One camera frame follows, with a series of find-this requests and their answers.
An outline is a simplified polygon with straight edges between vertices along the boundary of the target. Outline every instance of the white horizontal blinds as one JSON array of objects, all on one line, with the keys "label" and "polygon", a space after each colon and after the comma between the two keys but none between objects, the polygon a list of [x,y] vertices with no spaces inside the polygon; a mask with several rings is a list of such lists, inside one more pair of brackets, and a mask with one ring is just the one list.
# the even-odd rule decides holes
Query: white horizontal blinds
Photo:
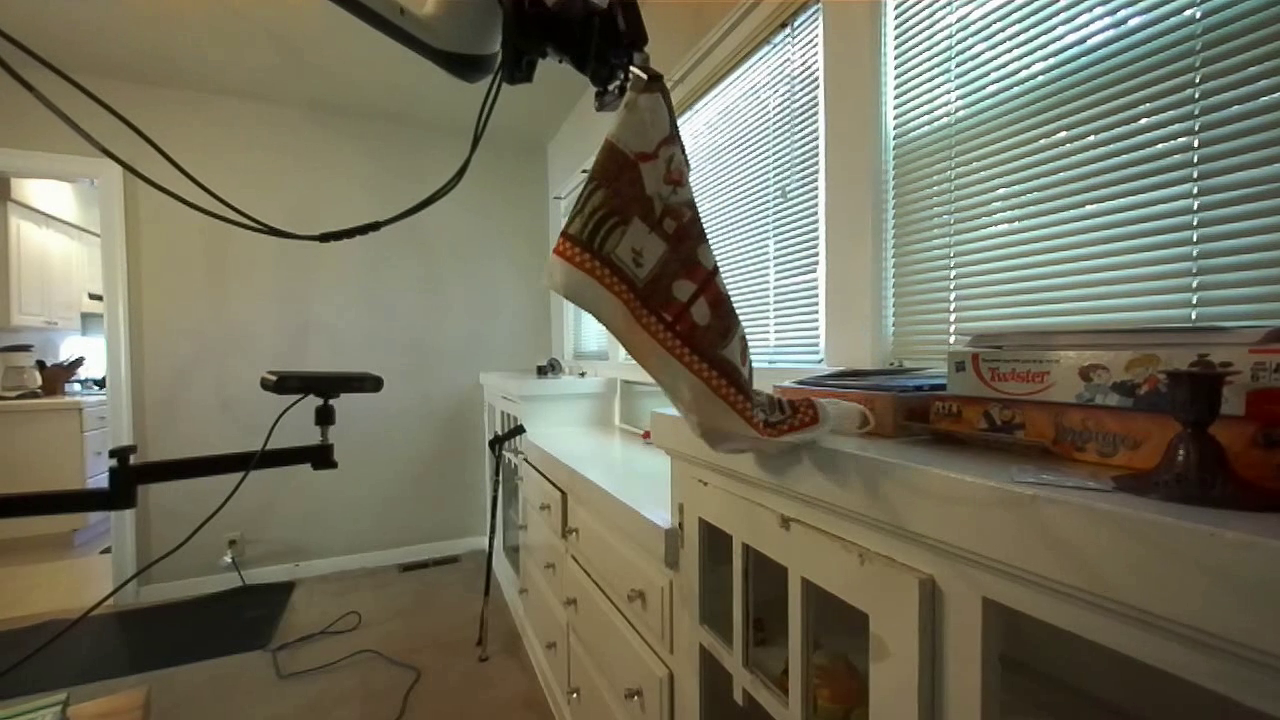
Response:
[{"label": "white horizontal blinds", "polygon": [[934,360],[976,327],[1280,323],[1276,14],[900,0],[900,358]]},{"label": "white horizontal blinds", "polygon": [[691,194],[755,369],[821,365],[821,8],[678,117]]}]

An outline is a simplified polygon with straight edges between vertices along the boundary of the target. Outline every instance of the window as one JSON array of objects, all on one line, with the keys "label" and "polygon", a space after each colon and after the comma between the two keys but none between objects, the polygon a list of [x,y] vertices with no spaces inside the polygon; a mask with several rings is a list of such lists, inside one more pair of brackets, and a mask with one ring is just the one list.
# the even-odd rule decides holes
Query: window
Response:
[{"label": "window", "polygon": [[[821,26],[821,8],[803,8],[678,117],[691,197],[755,369],[824,360]],[[572,210],[575,189],[555,197],[560,211]],[[572,360],[623,358],[575,308],[562,317],[562,341]]]},{"label": "window", "polygon": [[1280,323],[1280,6],[900,0],[893,341]]}]

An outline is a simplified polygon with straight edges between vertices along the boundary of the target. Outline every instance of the ceiling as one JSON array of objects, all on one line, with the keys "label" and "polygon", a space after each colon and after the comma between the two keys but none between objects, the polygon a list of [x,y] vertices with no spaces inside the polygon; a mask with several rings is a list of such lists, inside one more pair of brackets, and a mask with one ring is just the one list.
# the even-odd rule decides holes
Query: ceiling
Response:
[{"label": "ceiling", "polygon": [[[732,6],[741,0],[643,0],[654,68],[687,51]],[[326,0],[4,0],[0,28],[87,87],[105,76],[430,127],[466,127],[482,92]],[[549,142],[580,92],[588,83],[572,68],[544,60],[530,83],[504,87],[491,133]]]}]

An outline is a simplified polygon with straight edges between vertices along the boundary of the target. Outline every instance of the drawer handle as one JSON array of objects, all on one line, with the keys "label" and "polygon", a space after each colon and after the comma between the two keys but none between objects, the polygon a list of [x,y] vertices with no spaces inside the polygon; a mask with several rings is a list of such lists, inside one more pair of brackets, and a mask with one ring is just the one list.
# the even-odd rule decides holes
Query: drawer handle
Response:
[{"label": "drawer handle", "polygon": [[623,688],[623,706],[639,706],[643,712],[643,688]]}]

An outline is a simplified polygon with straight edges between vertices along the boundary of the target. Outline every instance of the baseboard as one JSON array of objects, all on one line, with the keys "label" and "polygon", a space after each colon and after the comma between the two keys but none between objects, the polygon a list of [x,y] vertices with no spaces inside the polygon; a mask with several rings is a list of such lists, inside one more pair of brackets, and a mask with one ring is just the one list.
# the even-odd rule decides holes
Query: baseboard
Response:
[{"label": "baseboard", "polygon": [[[482,553],[482,538],[461,538],[461,541],[438,541],[438,545],[402,545],[402,547],[350,553],[350,558],[316,558],[316,562],[298,562],[298,563],[264,563],[264,568],[244,568],[244,581],[249,585],[286,585],[286,581],[308,581],[308,578],[426,563],[426,562],[465,558],[465,553]],[[235,585],[241,585],[235,572],[158,581],[158,585],[140,585],[135,603],[166,603],[166,601],[225,592]]]}]

